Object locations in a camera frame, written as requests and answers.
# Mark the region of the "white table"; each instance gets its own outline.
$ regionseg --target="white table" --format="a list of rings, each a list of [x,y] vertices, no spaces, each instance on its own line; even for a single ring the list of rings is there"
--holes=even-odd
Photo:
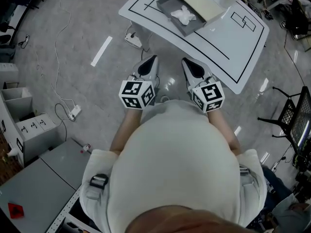
[[[264,47],[268,26],[238,0],[221,19],[184,37],[156,1],[129,0],[119,11],[132,21],[144,49],[149,48],[148,29],[206,63],[234,93],[241,93]]]

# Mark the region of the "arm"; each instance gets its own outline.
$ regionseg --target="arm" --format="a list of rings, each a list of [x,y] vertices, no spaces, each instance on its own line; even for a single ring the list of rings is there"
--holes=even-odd
[[[207,113],[209,122],[214,125],[227,140],[231,151],[237,156],[241,154],[240,143],[232,129],[227,124],[220,110],[214,110]]]
[[[273,229],[276,229],[278,227],[278,225],[277,225],[277,223],[275,223],[271,213],[268,213],[267,221],[269,221],[272,224]]]
[[[140,126],[142,110],[129,109],[110,146],[110,151],[120,155],[132,133]]]
[[[305,211],[310,205],[307,203],[292,204],[289,209],[292,211]]]

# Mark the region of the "gray cabinet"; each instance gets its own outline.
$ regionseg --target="gray cabinet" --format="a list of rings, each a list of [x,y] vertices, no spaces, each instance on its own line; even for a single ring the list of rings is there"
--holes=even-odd
[[[74,192],[38,159],[0,187],[0,208],[21,233],[44,233]],[[24,217],[11,219],[8,203],[21,205]]]
[[[57,223],[64,220],[62,211],[79,197],[76,190],[90,157],[88,152],[80,153],[81,149],[68,139],[0,186],[0,208],[21,233],[44,233],[55,228],[56,218],[61,218]],[[70,202],[74,194],[76,199]],[[24,217],[11,219],[8,203],[21,205]]]

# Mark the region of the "black chair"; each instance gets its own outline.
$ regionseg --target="black chair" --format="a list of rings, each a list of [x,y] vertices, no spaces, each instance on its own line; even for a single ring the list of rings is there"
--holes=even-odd
[[[272,135],[272,137],[287,138],[295,152],[300,154],[311,130],[311,97],[309,90],[304,86],[302,87],[301,93],[289,96],[279,88],[273,87],[273,89],[280,91],[287,97],[281,115],[278,120],[263,119],[260,117],[258,117],[258,120],[280,126],[285,135]],[[298,95],[300,95],[299,101],[297,106],[295,106],[292,97]]]

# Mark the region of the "hand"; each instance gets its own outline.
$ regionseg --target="hand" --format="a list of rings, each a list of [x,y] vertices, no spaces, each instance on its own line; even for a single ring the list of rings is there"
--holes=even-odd
[[[270,212],[267,214],[266,220],[267,220],[268,222],[273,220],[273,215],[272,215]]]
[[[288,209],[292,211],[304,211],[309,207],[309,204],[307,203],[296,203],[292,204]]]

